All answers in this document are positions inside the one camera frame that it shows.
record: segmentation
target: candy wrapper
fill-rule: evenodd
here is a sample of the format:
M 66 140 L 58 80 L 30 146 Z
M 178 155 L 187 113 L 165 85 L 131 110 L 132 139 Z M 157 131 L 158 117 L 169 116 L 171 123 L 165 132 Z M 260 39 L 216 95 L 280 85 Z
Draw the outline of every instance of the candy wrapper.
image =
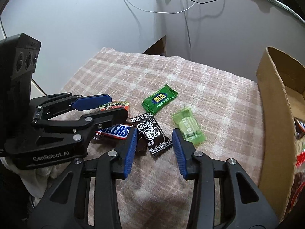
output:
M 165 85 L 162 89 L 146 98 L 142 106 L 148 113 L 155 115 L 161 108 L 167 105 L 171 100 L 175 99 L 178 92 L 174 91 L 168 85 Z
M 132 125 L 119 124 L 112 127 L 97 130 L 93 139 L 100 140 L 103 136 L 113 139 L 126 139 Z
M 129 112 L 129 102 L 127 101 L 112 101 L 104 105 L 99 105 L 101 111 L 123 107 Z
M 294 181 L 293 181 L 293 185 L 291 188 L 291 194 L 290 194 L 288 205 L 287 205 L 286 212 L 285 212 L 285 217 L 288 215 L 288 213 L 291 212 L 291 210 L 293 209 L 295 204 L 298 202 L 299 196 L 305 187 L 305 162 L 303 162 L 303 163 L 299 162 L 299 164 L 300 165 L 299 166 L 297 165 L 297 167 L 295 169 Z
M 104 105 L 99 105 L 99 109 L 101 111 L 115 109 L 115 108 L 125 108 L 129 112 L 129 102 L 127 101 L 112 101 L 106 103 Z M 129 128 L 131 125 L 128 124 L 120 124 L 114 125 L 109 128 L 103 128 L 97 130 L 95 136 L 93 137 L 94 140 L 100 140 L 102 137 L 109 137 L 113 139 L 126 139 L 129 133 Z
M 301 139 L 305 135 L 305 124 L 297 118 L 294 118 L 295 137 Z
M 152 113 L 130 118 L 131 123 L 138 129 L 138 136 L 147 142 L 153 156 L 159 155 L 172 146 L 172 141 L 166 137 Z
M 205 141 L 206 137 L 200 129 L 192 110 L 184 108 L 172 115 L 175 124 L 179 127 L 183 138 L 192 142 L 194 145 Z

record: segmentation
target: metal screw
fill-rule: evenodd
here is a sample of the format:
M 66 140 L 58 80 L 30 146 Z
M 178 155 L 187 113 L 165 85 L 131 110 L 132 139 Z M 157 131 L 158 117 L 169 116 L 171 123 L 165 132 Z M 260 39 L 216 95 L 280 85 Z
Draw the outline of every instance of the metal screw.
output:
M 73 162 L 74 162 L 75 164 L 80 164 L 82 161 L 83 161 L 82 158 L 77 157 L 76 159 L 74 159 Z
M 80 141 L 81 140 L 81 135 L 80 134 L 73 135 L 73 140 L 74 141 Z
M 92 121 L 92 117 L 86 117 L 85 121 Z
M 234 158 L 229 158 L 228 163 L 231 165 L 235 165 L 237 163 L 237 161 Z
M 117 155 L 117 152 L 115 150 L 111 150 L 108 152 L 108 155 L 111 156 L 111 157 L 114 157 Z
M 194 155 L 196 157 L 201 157 L 203 155 L 203 152 L 202 151 L 194 151 Z

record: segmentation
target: box flap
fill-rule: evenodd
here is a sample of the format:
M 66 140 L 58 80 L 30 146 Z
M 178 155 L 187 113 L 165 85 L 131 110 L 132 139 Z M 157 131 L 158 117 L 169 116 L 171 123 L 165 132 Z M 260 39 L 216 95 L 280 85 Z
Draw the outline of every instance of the box flap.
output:
M 265 155 L 259 188 L 281 219 L 294 180 L 295 127 L 285 86 L 268 51 L 272 51 L 276 61 L 287 61 L 287 58 L 277 56 L 279 50 L 267 48 L 257 69 L 265 126 Z M 284 64 L 279 66 L 284 71 Z M 286 79 L 289 87 L 302 85 L 302 82 L 292 81 L 295 79 L 289 75 Z
M 305 100 L 303 95 L 285 86 L 287 98 L 294 117 L 305 121 Z
M 288 54 L 268 47 L 268 53 L 285 86 L 302 94 L 305 90 L 305 68 Z

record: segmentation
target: gray cable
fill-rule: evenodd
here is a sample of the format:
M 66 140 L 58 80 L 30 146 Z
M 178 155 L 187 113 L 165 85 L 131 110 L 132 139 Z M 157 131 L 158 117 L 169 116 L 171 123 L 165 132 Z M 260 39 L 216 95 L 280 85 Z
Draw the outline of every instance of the gray cable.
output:
M 184 14 L 184 19 L 185 19 L 185 24 L 186 24 L 186 31 L 187 31 L 187 33 L 188 33 L 188 38 L 189 38 L 189 45 L 190 45 L 190 61 L 192 61 L 192 44 L 191 44 L 191 37 L 190 37 L 189 25 L 188 25 L 188 20 L 186 19 L 185 11 L 183 12 L 183 14 Z

